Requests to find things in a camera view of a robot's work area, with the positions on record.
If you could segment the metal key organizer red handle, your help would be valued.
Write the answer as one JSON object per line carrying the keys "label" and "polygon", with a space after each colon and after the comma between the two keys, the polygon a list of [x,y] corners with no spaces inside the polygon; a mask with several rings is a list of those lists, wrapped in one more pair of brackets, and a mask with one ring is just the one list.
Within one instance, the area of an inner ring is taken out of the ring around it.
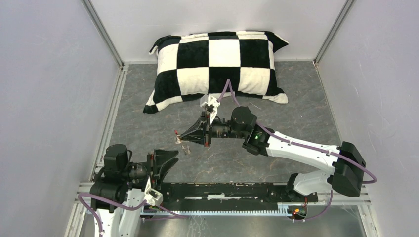
{"label": "metal key organizer red handle", "polygon": [[190,155],[191,154],[190,146],[181,141],[180,135],[178,134],[178,132],[176,130],[174,131],[174,133],[175,133],[176,143],[181,146],[185,155]]}

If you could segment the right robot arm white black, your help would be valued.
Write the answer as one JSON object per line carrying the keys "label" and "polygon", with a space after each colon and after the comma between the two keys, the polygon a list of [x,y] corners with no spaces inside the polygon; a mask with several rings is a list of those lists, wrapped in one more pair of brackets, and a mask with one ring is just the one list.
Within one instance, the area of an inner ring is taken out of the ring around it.
{"label": "right robot arm white black", "polygon": [[243,106],[236,107],[229,120],[203,111],[189,129],[178,135],[180,141],[205,147],[213,138],[243,139],[242,147],[253,155],[287,158],[315,167],[316,171],[289,178],[285,194],[291,201],[330,190],[347,197],[360,196],[366,163],[352,143],[334,146],[293,139],[262,126],[257,116]]}

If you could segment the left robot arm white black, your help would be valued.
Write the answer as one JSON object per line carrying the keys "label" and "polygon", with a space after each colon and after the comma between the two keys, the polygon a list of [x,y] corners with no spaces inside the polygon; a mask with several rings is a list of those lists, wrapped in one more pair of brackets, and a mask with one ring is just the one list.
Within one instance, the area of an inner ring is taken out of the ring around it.
{"label": "left robot arm white black", "polygon": [[109,146],[103,167],[88,193],[79,200],[94,216],[95,236],[132,237],[144,222],[142,213],[165,211],[160,187],[178,162],[178,151],[154,150],[145,162],[133,162],[133,152],[123,144]]}

